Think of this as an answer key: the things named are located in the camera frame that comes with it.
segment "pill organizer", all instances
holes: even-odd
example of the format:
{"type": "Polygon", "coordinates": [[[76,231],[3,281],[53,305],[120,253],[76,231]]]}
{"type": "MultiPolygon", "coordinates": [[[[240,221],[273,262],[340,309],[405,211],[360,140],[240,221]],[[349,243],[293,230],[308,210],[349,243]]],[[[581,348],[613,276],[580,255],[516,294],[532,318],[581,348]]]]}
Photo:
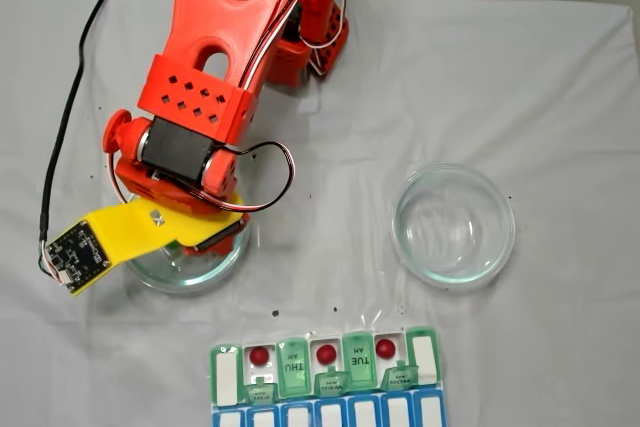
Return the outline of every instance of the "pill organizer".
{"type": "Polygon", "coordinates": [[[358,331],[222,344],[213,427],[446,427],[435,331],[358,331]]]}

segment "wire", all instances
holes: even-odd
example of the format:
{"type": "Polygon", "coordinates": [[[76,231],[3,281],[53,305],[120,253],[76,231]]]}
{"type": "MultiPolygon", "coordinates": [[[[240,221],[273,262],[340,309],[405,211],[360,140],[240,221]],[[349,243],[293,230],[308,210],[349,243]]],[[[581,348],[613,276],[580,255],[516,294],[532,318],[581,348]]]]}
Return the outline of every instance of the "wire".
{"type": "Polygon", "coordinates": [[[40,264],[40,270],[42,270],[49,277],[53,277],[53,279],[58,282],[58,284],[62,284],[62,280],[58,275],[58,271],[53,266],[51,261],[49,260],[49,256],[47,255],[47,250],[45,249],[45,241],[40,241],[40,258],[38,259],[38,263],[40,264]]]}
{"type": "Polygon", "coordinates": [[[44,187],[42,189],[42,207],[40,209],[40,258],[39,263],[44,263],[46,269],[52,277],[54,277],[58,282],[60,282],[60,277],[58,276],[55,268],[51,265],[47,257],[47,253],[45,250],[45,243],[47,241],[47,231],[49,230],[49,208],[51,205],[51,188],[53,185],[53,176],[56,171],[56,165],[58,164],[58,158],[60,157],[60,151],[62,150],[62,143],[64,141],[64,136],[67,132],[67,126],[69,125],[69,117],[71,115],[71,108],[73,107],[73,102],[75,101],[76,94],[78,93],[78,88],[80,86],[80,81],[82,80],[82,74],[84,73],[84,44],[87,40],[87,36],[89,35],[89,30],[91,29],[91,25],[95,20],[98,12],[100,11],[102,4],[104,4],[105,0],[98,0],[96,5],[93,7],[89,18],[87,19],[87,23],[82,30],[82,35],[80,35],[80,42],[78,43],[78,70],[76,71],[76,75],[73,79],[73,83],[71,84],[71,89],[69,91],[69,95],[67,97],[67,102],[64,106],[64,110],[62,112],[62,118],[60,119],[60,126],[58,127],[58,134],[56,136],[55,143],[53,144],[53,150],[51,151],[51,158],[49,159],[49,166],[47,167],[47,173],[44,179],[44,187]]]}
{"type": "Polygon", "coordinates": [[[276,37],[279,30],[286,23],[287,18],[289,17],[289,14],[293,10],[293,7],[295,7],[295,3],[297,1],[298,0],[287,0],[282,10],[280,10],[280,12],[273,19],[273,21],[271,21],[271,23],[264,30],[264,32],[260,36],[260,39],[258,40],[258,43],[256,44],[255,49],[253,50],[253,52],[251,53],[251,56],[249,57],[249,62],[247,62],[247,66],[245,67],[244,71],[242,72],[242,75],[240,76],[240,82],[238,83],[239,87],[242,87],[246,90],[249,87],[249,85],[251,85],[251,80],[253,80],[253,76],[255,75],[255,72],[258,68],[258,65],[260,64],[260,61],[262,60],[262,57],[264,57],[265,52],[269,49],[271,43],[273,42],[273,39],[276,37]]]}
{"type": "Polygon", "coordinates": [[[293,161],[293,155],[291,155],[291,151],[287,148],[286,145],[281,144],[280,142],[275,142],[273,140],[268,140],[266,142],[260,142],[259,144],[254,145],[253,147],[249,147],[246,150],[235,150],[232,149],[231,147],[227,146],[227,145],[220,145],[219,149],[221,150],[226,150],[227,152],[231,152],[232,154],[235,155],[246,155],[249,154],[255,150],[261,149],[262,147],[266,147],[267,145],[273,145],[275,147],[278,147],[282,153],[284,154],[286,160],[287,160],[287,165],[289,167],[289,177],[287,178],[287,183],[285,184],[284,188],[280,191],[280,193],[273,199],[270,200],[269,202],[266,202],[264,204],[258,204],[258,205],[242,205],[242,204],[230,204],[229,202],[225,202],[223,200],[220,200],[214,196],[212,196],[211,194],[208,194],[207,192],[204,192],[202,190],[196,189],[195,187],[193,187],[192,185],[176,179],[176,178],[169,178],[170,181],[180,184],[186,191],[188,191],[191,195],[193,195],[194,197],[203,200],[205,202],[209,202],[210,204],[215,205],[216,207],[218,207],[221,210],[227,210],[227,211],[231,211],[231,212],[259,212],[261,210],[264,210],[268,207],[271,207],[273,204],[275,204],[276,202],[278,202],[282,196],[284,194],[286,194],[287,190],[289,190],[289,187],[291,187],[291,184],[293,184],[293,179],[296,176],[296,164],[293,161]]]}
{"type": "Polygon", "coordinates": [[[315,44],[312,42],[309,42],[308,40],[305,40],[304,37],[302,37],[302,35],[300,35],[300,40],[307,46],[310,47],[312,49],[324,49],[326,47],[331,46],[331,44],[333,44],[336,40],[338,40],[338,38],[340,37],[340,34],[342,33],[342,26],[344,25],[344,17],[346,15],[346,10],[347,10],[347,0],[341,0],[340,2],[340,25],[338,26],[338,30],[336,32],[336,35],[333,36],[333,38],[323,44],[315,44]]]}
{"type": "Polygon", "coordinates": [[[318,55],[318,50],[314,49],[313,53],[315,54],[316,60],[314,61],[313,59],[309,59],[309,65],[313,67],[313,70],[316,71],[316,74],[323,76],[325,72],[323,72],[322,67],[320,67],[322,63],[320,62],[320,56],[318,55]]]}
{"type": "Polygon", "coordinates": [[[120,200],[121,204],[126,204],[127,199],[125,199],[122,194],[122,190],[120,190],[120,186],[118,185],[118,180],[116,179],[116,174],[113,167],[113,154],[107,154],[107,170],[109,171],[109,180],[111,181],[111,186],[113,187],[114,192],[118,196],[118,200],[120,200]]]}

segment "black cable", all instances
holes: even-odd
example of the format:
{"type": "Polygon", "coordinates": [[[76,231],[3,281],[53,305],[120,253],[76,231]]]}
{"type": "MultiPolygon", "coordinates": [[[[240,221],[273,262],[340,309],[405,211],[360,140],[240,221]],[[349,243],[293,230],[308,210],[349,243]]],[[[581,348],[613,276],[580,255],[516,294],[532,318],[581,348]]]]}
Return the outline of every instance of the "black cable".
{"type": "MultiPolygon", "coordinates": [[[[94,19],[98,15],[100,8],[105,0],[98,0],[96,5],[93,7],[91,11],[91,15],[89,15],[89,19],[87,19],[87,23],[82,30],[82,35],[80,36],[80,42],[78,44],[78,70],[76,71],[76,76],[73,79],[73,83],[71,84],[71,90],[69,91],[69,96],[67,97],[67,102],[64,106],[64,111],[62,112],[62,118],[60,119],[60,126],[58,127],[58,135],[56,136],[56,141],[53,144],[53,150],[51,151],[51,158],[49,159],[49,166],[47,167],[47,174],[44,178],[44,187],[42,189],[42,207],[40,209],[40,242],[47,241],[47,231],[49,230],[49,206],[51,203],[51,187],[53,185],[53,175],[56,171],[56,165],[58,164],[58,158],[60,157],[60,150],[62,149],[62,143],[64,141],[64,136],[67,132],[67,125],[69,124],[69,117],[71,115],[71,108],[73,107],[73,102],[76,98],[76,94],[78,93],[78,87],[80,86],[80,81],[82,80],[82,74],[84,73],[84,44],[87,40],[87,36],[89,35],[89,30],[91,29],[91,24],[93,24],[94,19]]],[[[44,270],[42,266],[42,258],[39,259],[40,269],[44,270]]]]}
{"type": "Polygon", "coordinates": [[[212,196],[207,192],[199,190],[193,187],[192,185],[190,185],[189,183],[182,181],[178,178],[167,177],[167,179],[173,182],[174,184],[176,184],[177,186],[181,187],[183,190],[187,191],[189,194],[196,197],[197,199],[202,200],[203,202],[207,202],[209,204],[213,204],[221,210],[226,210],[229,212],[241,212],[241,213],[260,212],[261,210],[271,207],[273,204],[278,202],[282,198],[282,196],[287,193],[287,191],[291,187],[291,184],[293,184],[293,179],[296,176],[296,165],[295,165],[295,162],[293,161],[293,156],[291,155],[291,152],[289,152],[289,149],[287,149],[287,147],[285,147],[284,144],[281,144],[280,142],[276,142],[273,140],[260,142],[256,145],[249,147],[246,150],[235,150],[225,144],[221,144],[218,146],[218,149],[226,150],[227,152],[230,152],[234,155],[246,155],[255,150],[261,149],[262,147],[266,147],[268,145],[273,145],[282,151],[282,153],[285,156],[285,159],[287,160],[287,166],[289,168],[289,176],[287,177],[287,183],[285,184],[283,189],[280,191],[280,193],[274,199],[264,204],[258,204],[258,205],[230,204],[228,202],[222,201],[212,196]]]}

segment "empty glass bowl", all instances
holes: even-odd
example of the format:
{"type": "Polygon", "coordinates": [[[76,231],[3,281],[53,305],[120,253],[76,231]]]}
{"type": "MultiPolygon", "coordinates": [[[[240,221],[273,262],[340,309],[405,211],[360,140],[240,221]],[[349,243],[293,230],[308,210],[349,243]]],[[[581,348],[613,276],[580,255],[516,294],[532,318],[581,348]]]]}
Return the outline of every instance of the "empty glass bowl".
{"type": "Polygon", "coordinates": [[[464,290],[489,282],[515,240],[509,202],[483,174],[454,164],[415,173],[393,209],[393,246],[421,279],[464,290]]]}

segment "glass bowl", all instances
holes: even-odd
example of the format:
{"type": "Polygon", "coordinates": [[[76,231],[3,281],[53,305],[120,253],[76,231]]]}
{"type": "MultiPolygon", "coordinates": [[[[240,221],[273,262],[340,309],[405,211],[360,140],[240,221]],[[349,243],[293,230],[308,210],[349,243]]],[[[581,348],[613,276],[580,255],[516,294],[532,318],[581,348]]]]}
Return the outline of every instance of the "glass bowl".
{"type": "Polygon", "coordinates": [[[438,287],[465,290],[493,279],[515,240],[509,202],[483,174],[441,164],[416,172],[393,209],[391,234],[402,265],[438,287]]]}
{"type": "Polygon", "coordinates": [[[227,256],[213,253],[184,255],[177,242],[127,262],[145,285],[168,294],[186,294],[205,289],[224,279],[239,264],[249,246],[251,223],[240,232],[227,256]]]}

